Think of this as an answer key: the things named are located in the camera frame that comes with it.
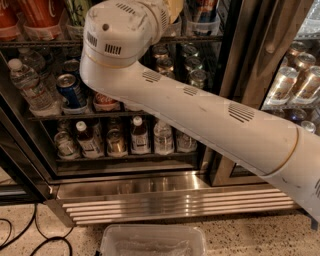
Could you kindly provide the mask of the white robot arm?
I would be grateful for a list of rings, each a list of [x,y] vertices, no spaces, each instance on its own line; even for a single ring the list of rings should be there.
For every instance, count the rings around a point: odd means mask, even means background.
[[[164,0],[105,0],[91,7],[83,32],[82,81],[240,164],[320,221],[317,135],[140,63],[167,29],[170,14]]]

